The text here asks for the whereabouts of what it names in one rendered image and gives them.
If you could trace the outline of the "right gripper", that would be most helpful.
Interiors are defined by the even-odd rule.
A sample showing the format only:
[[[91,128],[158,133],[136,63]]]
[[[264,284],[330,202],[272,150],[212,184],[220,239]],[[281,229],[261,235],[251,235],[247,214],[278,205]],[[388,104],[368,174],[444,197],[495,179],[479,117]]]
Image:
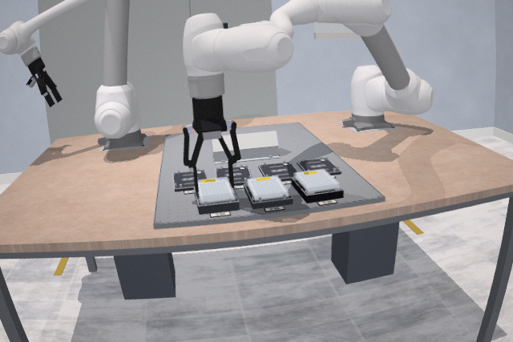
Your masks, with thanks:
[[[57,103],[62,100],[59,92],[56,89],[56,85],[48,75],[46,71],[43,71],[43,68],[45,68],[45,65],[41,58],[37,58],[34,60],[30,65],[28,65],[28,68],[32,75],[34,75],[36,82],[38,84],[38,88],[40,90],[41,95],[44,96],[46,99],[48,105],[52,107],[55,102],[53,101],[52,97],[50,96],[50,93],[47,91],[46,86],[48,86],[51,89],[52,94],[54,95]],[[44,73],[43,73],[44,72]]]

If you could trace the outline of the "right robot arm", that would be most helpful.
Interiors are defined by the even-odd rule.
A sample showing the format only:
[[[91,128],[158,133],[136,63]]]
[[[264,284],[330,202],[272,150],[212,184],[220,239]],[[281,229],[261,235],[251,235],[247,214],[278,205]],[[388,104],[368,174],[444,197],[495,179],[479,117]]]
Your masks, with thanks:
[[[33,33],[90,1],[65,0],[28,22],[13,23],[0,34],[0,51],[19,54],[25,66],[30,65],[42,56]],[[141,135],[137,92],[127,82],[129,7],[130,0],[105,2],[103,85],[97,90],[95,107],[95,126],[104,136],[98,139],[98,144],[105,145],[104,150],[143,146],[146,137]]]

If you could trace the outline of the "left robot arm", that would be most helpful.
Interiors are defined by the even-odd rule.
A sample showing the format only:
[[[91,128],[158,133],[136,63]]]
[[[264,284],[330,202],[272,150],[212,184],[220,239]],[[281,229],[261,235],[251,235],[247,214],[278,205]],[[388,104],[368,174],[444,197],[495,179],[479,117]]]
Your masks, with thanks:
[[[272,13],[270,22],[229,29],[221,29],[224,26],[216,14],[194,15],[186,21],[183,38],[190,97],[223,95],[222,70],[259,73],[285,66],[293,56],[295,25],[341,23],[361,36],[378,65],[358,66],[354,71],[352,117],[343,119],[343,125],[357,131],[392,128],[384,111],[420,115],[432,107],[434,92],[405,67],[384,25],[390,14],[390,0],[291,0]]]

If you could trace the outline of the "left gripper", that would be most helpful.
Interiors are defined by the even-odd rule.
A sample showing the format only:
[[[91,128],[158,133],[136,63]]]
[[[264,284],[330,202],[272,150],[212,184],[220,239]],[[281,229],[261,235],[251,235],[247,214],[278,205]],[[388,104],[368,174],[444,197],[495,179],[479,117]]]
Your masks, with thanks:
[[[230,130],[230,135],[232,139],[232,145],[235,155],[231,155],[223,137],[219,139],[221,146],[224,149],[225,154],[228,157],[228,173],[229,173],[229,182],[234,188],[234,178],[233,178],[233,168],[236,167],[236,161],[241,159],[240,149],[236,137],[236,123],[235,121],[225,121],[224,112],[223,112],[223,100],[222,95],[216,98],[211,99],[192,99],[192,108],[193,108],[193,123],[189,126],[183,126],[184,133],[184,166],[188,166],[190,172],[194,172],[194,180],[196,192],[199,192],[198,188],[198,179],[197,179],[197,171],[196,171],[196,162],[200,153],[200,148],[204,141],[203,133],[201,129],[200,121],[204,119],[220,119],[220,122],[226,122],[227,128]],[[194,129],[197,134],[197,141],[195,145],[195,149],[192,154],[192,159],[188,160],[189,156],[189,135],[192,133],[192,129]]]

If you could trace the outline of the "white operator button panel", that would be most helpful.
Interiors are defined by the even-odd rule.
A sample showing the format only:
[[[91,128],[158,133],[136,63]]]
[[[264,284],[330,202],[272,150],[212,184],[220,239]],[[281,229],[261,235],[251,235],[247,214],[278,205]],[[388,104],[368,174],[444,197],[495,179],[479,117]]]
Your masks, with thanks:
[[[222,137],[231,155],[235,155],[231,135],[222,135]],[[238,134],[236,137],[241,156],[241,159],[236,161],[237,163],[280,158],[277,131]],[[218,139],[212,139],[212,149],[215,164],[228,163],[228,158]]]

